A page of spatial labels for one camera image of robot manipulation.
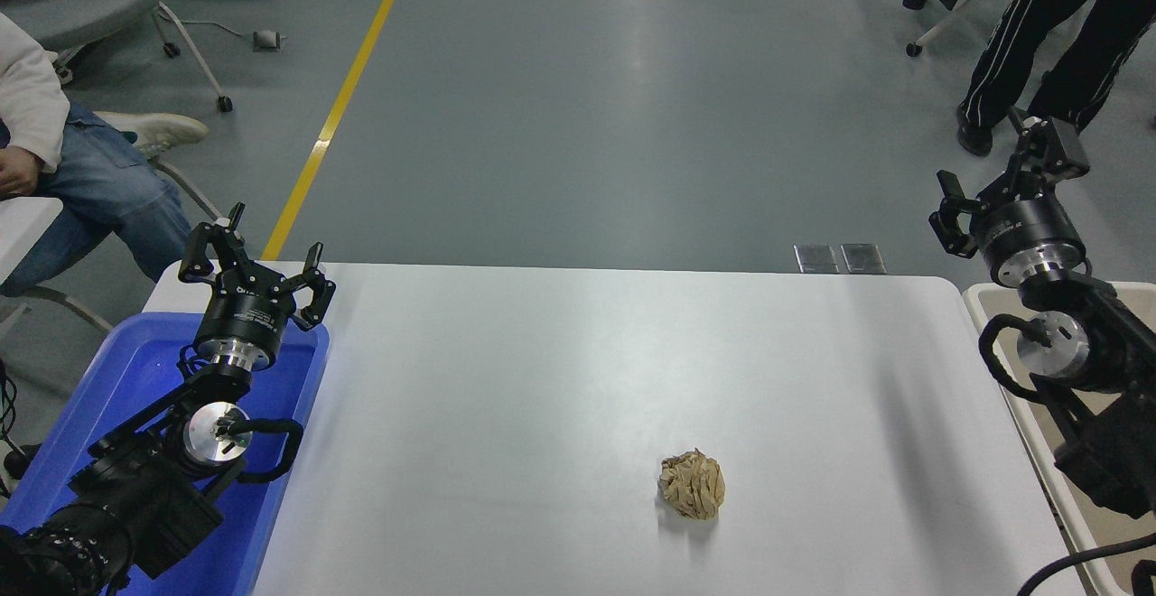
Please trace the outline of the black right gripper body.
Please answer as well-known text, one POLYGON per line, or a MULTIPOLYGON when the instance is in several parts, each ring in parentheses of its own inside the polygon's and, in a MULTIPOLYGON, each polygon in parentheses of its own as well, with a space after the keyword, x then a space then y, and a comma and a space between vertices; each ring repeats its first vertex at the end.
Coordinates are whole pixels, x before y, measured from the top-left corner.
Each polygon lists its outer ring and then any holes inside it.
POLYGON ((1040 247, 1064 268, 1085 262, 1085 243, 1052 194, 1015 200, 975 216, 971 234, 991 268, 1005 268, 1020 254, 1040 247))

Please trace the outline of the person's hand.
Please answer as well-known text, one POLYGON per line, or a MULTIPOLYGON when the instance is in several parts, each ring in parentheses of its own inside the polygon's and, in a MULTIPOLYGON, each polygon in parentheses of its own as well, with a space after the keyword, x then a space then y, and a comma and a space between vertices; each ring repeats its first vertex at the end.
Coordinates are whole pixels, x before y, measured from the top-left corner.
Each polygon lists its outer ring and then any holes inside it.
POLYGON ((1 148, 1 200, 32 196, 40 184, 44 163, 17 146, 1 148))

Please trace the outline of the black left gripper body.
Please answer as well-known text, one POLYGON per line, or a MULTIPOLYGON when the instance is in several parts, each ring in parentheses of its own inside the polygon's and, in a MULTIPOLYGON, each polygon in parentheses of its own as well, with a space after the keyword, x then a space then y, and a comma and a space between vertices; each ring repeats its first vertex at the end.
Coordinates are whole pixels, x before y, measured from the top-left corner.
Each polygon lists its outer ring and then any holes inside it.
POLYGON ((239 340, 266 356, 275 356, 294 311, 292 296, 268 297, 239 284, 214 283, 208 308, 197 331, 197 352, 209 356, 215 342, 239 340))

